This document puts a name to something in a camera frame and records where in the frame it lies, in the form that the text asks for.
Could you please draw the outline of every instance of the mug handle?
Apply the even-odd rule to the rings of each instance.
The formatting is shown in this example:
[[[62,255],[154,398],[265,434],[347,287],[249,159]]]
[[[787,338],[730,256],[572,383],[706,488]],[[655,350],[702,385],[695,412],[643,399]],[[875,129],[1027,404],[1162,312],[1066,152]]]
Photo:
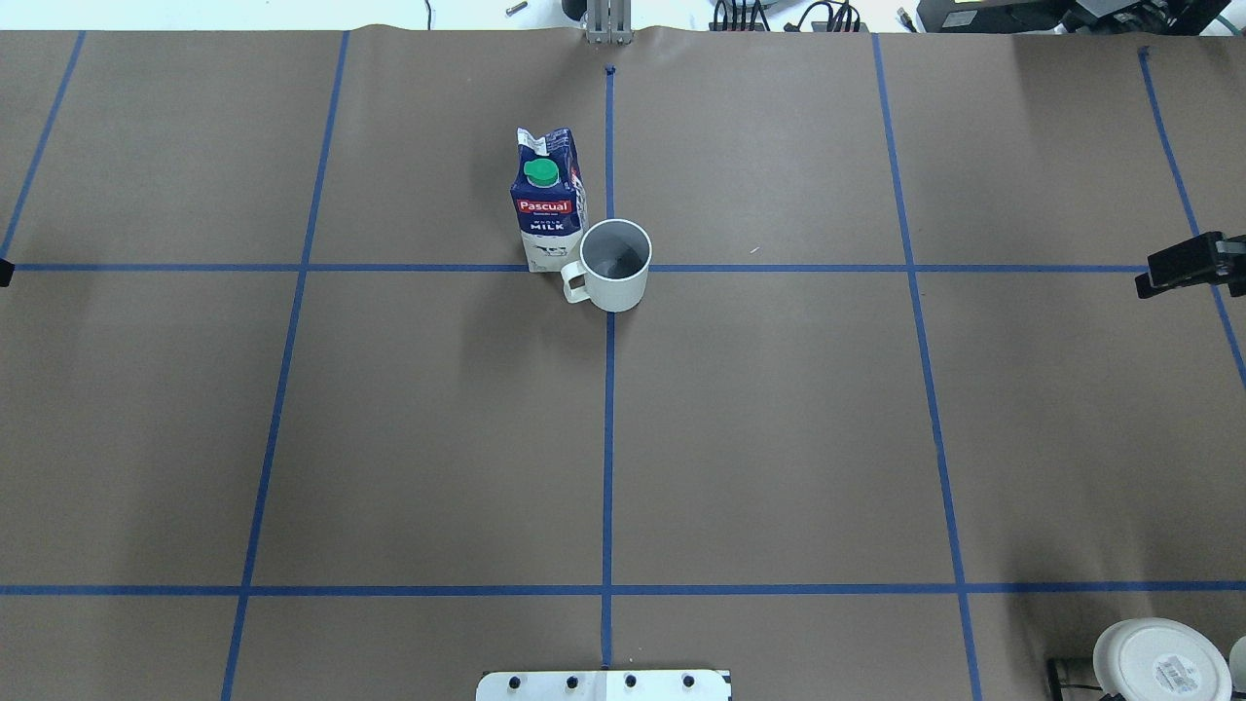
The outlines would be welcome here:
[[[579,260],[572,260],[562,266],[562,294],[567,298],[567,301],[572,304],[583,301],[588,299],[588,286],[571,286],[571,280],[577,276],[583,276],[588,270],[584,268],[584,263]]]

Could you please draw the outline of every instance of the white floor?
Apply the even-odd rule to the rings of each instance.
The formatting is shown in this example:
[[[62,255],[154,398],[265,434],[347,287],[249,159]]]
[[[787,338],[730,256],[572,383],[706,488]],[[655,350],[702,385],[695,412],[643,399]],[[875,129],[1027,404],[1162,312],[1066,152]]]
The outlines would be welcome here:
[[[506,7],[518,0],[430,0],[434,29],[538,29],[576,26],[561,9],[559,0],[528,0],[528,6],[513,16]],[[779,0],[771,9],[771,27],[796,21],[806,0]],[[903,5],[916,15],[916,0],[855,0],[871,31],[905,31],[896,21],[896,9]],[[700,29],[714,14],[713,0],[633,0],[634,27],[664,25]],[[824,10],[810,16],[821,20]],[[1232,0],[1225,19],[1246,25],[1246,0]],[[355,29],[386,24],[405,29],[424,29],[429,16],[421,0],[211,0],[173,2],[169,0],[0,0],[0,29],[64,30],[275,30],[275,29]],[[1206,35],[1227,35],[1220,22],[1212,22]]]

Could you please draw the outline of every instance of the green cap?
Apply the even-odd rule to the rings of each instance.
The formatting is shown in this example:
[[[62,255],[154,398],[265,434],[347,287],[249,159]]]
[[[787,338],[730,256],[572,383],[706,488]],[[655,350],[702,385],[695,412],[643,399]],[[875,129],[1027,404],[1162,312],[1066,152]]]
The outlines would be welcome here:
[[[537,187],[549,187],[558,182],[558,163],[549,158],[536,158],[523,163],[523,174]]]

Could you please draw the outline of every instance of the white mug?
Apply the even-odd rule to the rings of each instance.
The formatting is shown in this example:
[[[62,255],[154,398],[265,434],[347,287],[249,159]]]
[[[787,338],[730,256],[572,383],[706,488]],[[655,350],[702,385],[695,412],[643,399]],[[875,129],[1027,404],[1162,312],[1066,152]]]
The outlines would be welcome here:
[[[562,293],[572,304],[592,299],[607,311],[625,311],[644,295],[653,242],[635,222],[597,222],[579,239],[579,259],[562,266]],[[583,286],[571,280],[584,278]]]

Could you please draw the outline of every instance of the pascual logo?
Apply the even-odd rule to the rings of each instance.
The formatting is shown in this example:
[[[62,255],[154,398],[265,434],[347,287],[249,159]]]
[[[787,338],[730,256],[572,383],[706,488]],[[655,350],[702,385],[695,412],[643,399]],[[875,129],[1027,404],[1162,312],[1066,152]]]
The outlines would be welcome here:
[[[571,199],[559,199],[557,202],[533,202],[532,199],[517,199],[515,204],[520,208],[521,213],[531,214],[535,212],[547,212],[551,214],[569,214],[571,213]]]

